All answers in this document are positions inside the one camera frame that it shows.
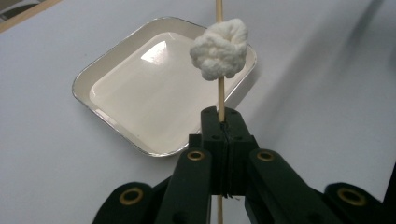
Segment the skewer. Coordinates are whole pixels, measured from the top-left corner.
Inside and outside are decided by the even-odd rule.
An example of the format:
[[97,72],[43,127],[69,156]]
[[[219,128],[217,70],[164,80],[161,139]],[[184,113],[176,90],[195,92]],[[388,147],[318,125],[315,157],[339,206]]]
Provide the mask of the skewer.
[[[222,0],[216,0],[216,22],[222,22]],[[219,77],[218,81],[219,85],[219,122],[224,122],[225,113],[224,113],[224,77]],[[223,223],[222,216],[222,195],[218,195],[218,224]]]

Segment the cotton ball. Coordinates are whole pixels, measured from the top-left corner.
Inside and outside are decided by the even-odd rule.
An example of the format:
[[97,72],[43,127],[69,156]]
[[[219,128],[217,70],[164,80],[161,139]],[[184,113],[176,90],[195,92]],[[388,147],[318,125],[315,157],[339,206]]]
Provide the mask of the cotton ball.
[[239,19],[213,24],[190,49],[192,64],[208,81],[240,72],[246,62],[248,28]]

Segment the table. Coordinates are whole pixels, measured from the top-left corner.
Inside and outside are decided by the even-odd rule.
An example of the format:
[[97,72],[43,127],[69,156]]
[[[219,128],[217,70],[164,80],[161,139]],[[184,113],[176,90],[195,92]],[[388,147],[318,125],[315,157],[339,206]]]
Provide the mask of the table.
[[[235,106],[259,145],[283,155],[314,189],[347,182],[382,200],[396,160],[396,2],[223,5],[224,20],[245,22],[258,54]],[[173,16],[209,26],[214,7],[63,0],[0,34],[2,223],[90,223],[116,187],[153,186],[172,174],[177,156],[140,154],[71,87],[148,21]],[[226,200],[224,209],[225,223],[248,223],[243,199]]]

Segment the white table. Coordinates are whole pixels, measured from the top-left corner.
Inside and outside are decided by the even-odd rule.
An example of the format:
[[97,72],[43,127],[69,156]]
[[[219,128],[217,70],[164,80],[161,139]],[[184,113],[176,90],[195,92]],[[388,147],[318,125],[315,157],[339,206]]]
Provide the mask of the white table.
[[[315,189],[347,182],[382,200],[396,159],[396,2],[223,4],[225,20],[246,23],[258,54],[236,109],[259,145],[278,151]],[[172,174],[177,156],[140,154],[71,87],[146,22],[173,16],[208,26],[214,6],[63,0],[0,34],[2,223],[91,223],[116,187],[154,186]],[[248,223],[243,199],[224,209],[225,223]]]

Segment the tray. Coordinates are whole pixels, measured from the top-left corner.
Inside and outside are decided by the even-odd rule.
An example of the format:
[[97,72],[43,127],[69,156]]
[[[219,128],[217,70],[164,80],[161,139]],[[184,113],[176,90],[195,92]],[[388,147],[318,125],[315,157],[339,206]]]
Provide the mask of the tray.
[[[204,30],[178,18],[151,21],[87,66],[73,94],[144,154],[178,153],[199,132],[201,110],[218,103],[217,81],[205,81],[189,54]],[[248,47],[245,68],[225,81],[227,98],[256,61]]]

